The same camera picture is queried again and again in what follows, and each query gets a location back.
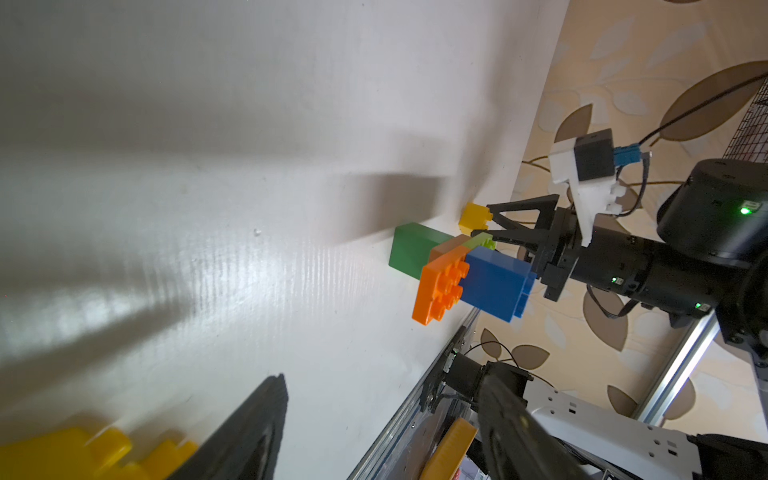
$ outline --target black mesh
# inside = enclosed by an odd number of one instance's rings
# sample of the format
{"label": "black mesh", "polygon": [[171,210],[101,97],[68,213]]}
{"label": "black mesh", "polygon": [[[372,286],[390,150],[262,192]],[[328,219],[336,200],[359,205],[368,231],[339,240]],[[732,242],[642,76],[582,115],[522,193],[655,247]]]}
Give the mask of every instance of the black mesh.
{"label": "black mesh", "polygon": [[768,163],[768,79],[752,100],[723,157]]}

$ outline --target black cable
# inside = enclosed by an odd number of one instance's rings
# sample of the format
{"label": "black cable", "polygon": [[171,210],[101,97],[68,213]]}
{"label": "black cable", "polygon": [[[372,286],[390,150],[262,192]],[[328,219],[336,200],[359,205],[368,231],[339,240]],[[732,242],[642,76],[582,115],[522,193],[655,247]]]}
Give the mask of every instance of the black cable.
{"label": "black cable", "polygon": [[[680,180],[659,180],[654,182],[645,182],[646,185],[682,185],[685,182]],[[643,182],[637,182],[634,184],[627,184],[628,187],[637,187],[638,185],[642,185]]]}
{"label": "black cable", "polygon": [[532,158],[531,160],[523,160],[523,163],[532,165],[535,161],[544,160],[545,158],[549,158],[549,156],[544,155],[543,157],[536,157]]}
{"label": "black cable", "polygon": [[512,360],[514,361],[514,357],[515,357],[515,356],[514,356],[514,355],[512,355],[512,352],[511,352],[511,351],[510,351],[510,350],[507,348],[507,346],[506,346],[504,343],[501,343],[501,342],[499,342],[499,341],[497,341],[497,340],[488,340],[488,341],[486,341],[486,342],[480,342],[480,343],[478,343],[477,345],[473,346],[471,349],[469,349],[469,350],[467,350],[466,352],[464,352],[464,355],[466,356],[466,355],[467,355],[467,354],[469,354],[469,353],[470,353],[472,350],[476,349],[477,347],[479,347],[479,346],[481,346],[481,345],[485,345],[485,344],[487,344],[487,343],[498,343],[499,345],[503,346],[503,347],[504,347],[504,350],[506,350],[506,351],[507,351],[507,353],[509,354],[509,356],[510,356],[510,357],[512,357]]}
{"label": "black cable", "polygon": [[714,102],[714,101],[718,101],[718,100],[720,100],[722,97],[725,97],[725,96],[726,96],[726,95],[728,95],[728,94],[732,94],[732,93],[733,93],[733,92],[735,92],[736,90],[739,90],[740,88],[744,88],[744,87],[746,87],[746,86],[747,86],[747,85],[749,85],[749,84],[753,84],[753,83],[755,83],[756,81],[760,81],[760,80],[763,80],[763,79],[764,79],[764,78],[766,78],[766,77],[768,77],[768,71],[767,71],[767,72],[765,72],[765,73],[763,73],[763,74],[757,75],[756,77],[752,77],[752,78],[750,78],[749,80],[745,80],[745,81],[743,81],[743,82],[741,82],[741,83],[739,83],[739,84],[735,84],[735,85],[734,85],[733,87],[731,87],[731,88],[728,88],[728,89],[726,89],[726,90],[723,90],[723,91],[721,91],[719,94],[717,94],[717,95],[715,95],[715,96],[713,96],[713,97],[710,97],[709,99],[707,99],[707,100],[705,100],[705,101],[701,102],[700,104],[698,104],[697,106],[695,106],[695,107],[691,108],[690,110],[688,110],[688,111],[685,111],[685,112],[683,112],[682,114],[679,114],[679,115],[677,115],[675,118],[673,118],[672,120],[668,121],[666,124],[663,124],[663,125],[661,125],[659,128],[657,128],[656,130],[654,130],[654,131],[650,132],[648,135],[646,135],[645,137],[643,137],[643,139],[642,139],[642,140],[640,140],[640,141],[639,141],[639,142],[637,142],[637,143],[638,143],[639,145],[642,145],[642,144],[644,144],[645,142],[647,142],[648,140],[650,140],[650,138],[651,138],[651,137],[653,137],[655,134],[657,134],[657,133],[661,132],[661,131],[662,131],[664,128],[667,128],[667,127],[671,126],[672,124],[676,124],[678,121],[680,121],[680,120],[683,120],[683,119],[684,119],[685,117],[687,117],[688,115],[690,115],[690,114],[692,114],[692,113],[694,113],[694,112],[697,112],[697,111],[701,110],[702,108],[706,107],[707,105],[711,104],[712,102]]}
{"label": "black cable", "polygon": [[441,394],[440,394],[440,395],[437,397],[437,403],[436,403],[436,405],[437,405],[437,404],[439,404],[439,403],[440,403],[440,400],[442,400],[442,399],[450,399],[450,400],[461,400],[461,401],[463,401],[463,402],[467,402],[468,404],[470,404],[470,405],[472,405],[472,406],[476,406],[476,405],[477,405],[475,402],[473,402],[472,400],[470,400],[470,399],[468,399],[468,398],[464,397],[463,395],[458,395],[458,394],[455,394],[455,393],[441,393]]}
{"label": "black cable", "polygon": [[594,295],[594,292],[592,291],[592,285],[587,285],[587,293],[589,293],[589,296],[592,298],[592,301],[595,305],[598,306],[600,311],[605,315],[606,317],[610,319],[620,319],[622,316],[626,316],[629,312],[632,311],[634,307],[637,306],[638,303],[640,303],[638,300],[630,300],[627,302],[626,305],[621,307],[621,310],[619,310],[619,313],[611,313],[607,311],[598,301],[598,298]]}
{"label": "black cable", "polygon": [[[667,123],[661,125],[659,128],[653,130],[648,135],[643,137],[642,140],[637,142],[637,144],[638,145],[644,144],[645,142],[649,141],[655,134],[660,133],[664,128],[670,127],[671,125],[676,124],[678,121],[683,120],[688,115],[701,110],[702,108],[706,107],[707,105],[709,105],[709,104],[711,104],[711,103],[713,103],[715,101],[720,100],[722,97],[725,97],[728,94],[732,94],[736,90],[739,90],[740,88],[744,88],[744,87],[746,87],[749,84],[755,83],[756,81],[763,80],[764,78],[768,78],[768,71],[763,73],[763,74],[757,75],[756,77],[752,77],[752,78],[750,78],[748,80],[745,80],[745,81],[743,81],[743,82],[741,82],[739,84],[735,84],[731,88],[728,88],[726,90],[721,91],[719,94],[714,95],[713,97],[708,98],[707,100],[699,103],[695,107],[693,107],[693,108],[683,112],[682,114],[677,115],[675,118],[673,118],[672,120],[668,121]],[[621,171],[623,169],[624,169],[624,167],[619,167],[616,170],[616,178],[617,179],[619,178],[619,175],[621,175]],[[634,213],[635,210],[640,208],[641,201],[643,200],[643,196],[645,195],[645,187],[648,185],[648,173],[649,172],[650,172],[650,158],[644,157],[643,158],[643,181],[640,184],[640,191],[637,193],[637,199],[635,200],[634,205],[632,206],[632,208],[630,210],[618,214],[617,215],[618,217],[626,217],[627,215],[630,215],[630,214]]]}
{"label": "black cable", "polygon": [[524,164],[526,164],[526,165],[531,165],[532,167],[541,168],[541,169],[542,169],[542,170],[544,170],[544,171],[547,171],[547,172],[549,172],[549,173],[552,173],[552,170],[549,170],[549,169],[548,169],[548,168],[546,168],[544,165],[539,165],[539,164],[532,164],[531,162],[523,162],[523,163],[524,163]]}
{"label": "black cable", "polygon": [[643,182],[640,184],[640,191],[637,192],[637,198],[634,201],[634,205],[632,205],[632,208],[627,210],[626,212],[621,212],[617,215],[617,217],[626,217],[627,215],[631,215],[634,213],[635,210],[640,208],[641,201],[643,200],[643,196],[645,195],[645,187],[648,186],[648,174],[650,173],[650,156],[644,155],[643,156]]}
{"label": "black cable", "polygon": [[[517,362],[517,360],[515,360],[515,359],[513,359],[513,358],[508,358],[508,359],[499,360],[499,362],[508,362],[508,361],[510,361],[510,360],[511,360],[512,362],[515,362],[515,365],[516,365],[518,368],[521,368],[521,367],[518,365],[518,362]],[[553,389],[557,390],[557,387],[555,387],[554,385],[552,385],[552,384],[551,384],[551,383],[550,383],[550,382],[549,382],[549,381],[548,381],[546,378],[544,378],[544,377],[542,377],[542,376],[538,376],[538,375],[536,375],[535,373],[533,373],[533,372],[530,372],[530,371],[528,371],[528,373],[530,373],[531,375],[533,375],[533,376],[534,376],[534,377],[536,377],[537,379],[541,380],[542,382],[546,383],[547,385],[549,385],[549,386],[550,386],[550,387],[552,387]]]}

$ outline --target yellow plastic part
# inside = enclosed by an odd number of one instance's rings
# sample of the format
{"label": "yellow plastic part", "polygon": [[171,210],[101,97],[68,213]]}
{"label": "yellow plastic part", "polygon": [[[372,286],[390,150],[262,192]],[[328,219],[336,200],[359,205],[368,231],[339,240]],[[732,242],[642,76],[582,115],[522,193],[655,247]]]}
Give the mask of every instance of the yellow plastic part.
{"label": "yellow plastic part", "polygon": [[96,467],[94,476],[98,477],[115,466],[131,451],[132,446],[131,440],[115,427],[106,429],[101,435],[91,440],[88,443],[88,450],[91,451]]}
{"label": "yellow plastic part", "polygon": [[194,443],[191,446],[187,444],[190,442],[177,447],[170,440],[166,440],[139,465],[147,473],[149,480],[165,480],[197,450],[197,445]]}
{"label": "yellow plastic part", "polygon": [[488,222],[491,220],[493,220],[491,209],[482,205],[467,204],[461,220],[458,221],[458,229],[464,235],[471,235],[473,230],[487,230]]}
{"label": "yellow plastic part", "polygon": [[194,442],[177,447],[160,444],[139,465],[118,462],[131,450],[131,440],[110,427],[99,436],[66,429],[0,447],[1,480],[165,480],[197,450]]}
{"label": "yellow plastic part", "polygon": [[419,480],[451,480],[477,433],[471,423],[457,418],[437,445],[434,455],[424,465]]}

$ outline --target lego duplo brick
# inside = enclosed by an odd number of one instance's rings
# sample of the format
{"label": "lego duplo brick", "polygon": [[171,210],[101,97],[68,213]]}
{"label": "lego duplo brick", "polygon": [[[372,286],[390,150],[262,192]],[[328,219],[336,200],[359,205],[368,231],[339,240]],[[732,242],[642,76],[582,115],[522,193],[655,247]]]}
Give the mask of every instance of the lego duplo brick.
{"label": "lego duplo brick", "polygon": [[389,254],[389,266],[406,275],[420,279],[422,269],[429,263],[432,249],[453,238],[420,223],[407,223],[395,228],[392,250]]}
{"label": "lego duplo brick", "polygon": [[477,204],[467,204],[462,218],[458,221],[458,229],[464,235],[472,234],[473,230],[487,230],[488,222],[493,220],[491,209]]}
{"label": "lego duplo brick", "polygon": [[471,240],[471,237],[468,237],[467,235],[459,235],[458,237],[453,237],[451,240],[448,240],[447,242],[440,243],[437,247],[433,248],[432,251],[429,252],[429,261],[432,262],[434,259],[440,257],[441,255],[445,255],[446,253],[450,252],[451,250],[455,249],[459,245],[464,245],[467,241]]}
{"label": "lego duplo brick", "polygon": [[459,283],[462,300],[505,322],[522,316],[536,278],[530,263],[487,248],[475,248],[465,262],[469,272]]}
{"label": "lego duplo brick", "polygon": [[469,267],[464,259],[469,251],[459,245],[424,267],[413,307],[415,321],[428,325],[433,320],[442,320],[445,311],[462,297],[458,282],[467,276]]}
{"label": "lego duplo brick", "polygon": [[493,240],[493,235],[490,233],[478,233],[471,239],[469,239],[464,246],[470,250],[474,250],[476,247],[490,248],[496,250],[496,242]]}

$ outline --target white table surface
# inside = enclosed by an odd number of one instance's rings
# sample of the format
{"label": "white table surface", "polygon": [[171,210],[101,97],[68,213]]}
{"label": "white table surface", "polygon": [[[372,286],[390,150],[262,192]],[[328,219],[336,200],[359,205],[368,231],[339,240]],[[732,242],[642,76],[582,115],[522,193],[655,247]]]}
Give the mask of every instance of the white table surface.
{"label": "white table surface", "polygon": [[568,0],[6,2],[0,442],[204,440],[268,375],[345,478],[455,332],[392,228],[507,201]]}

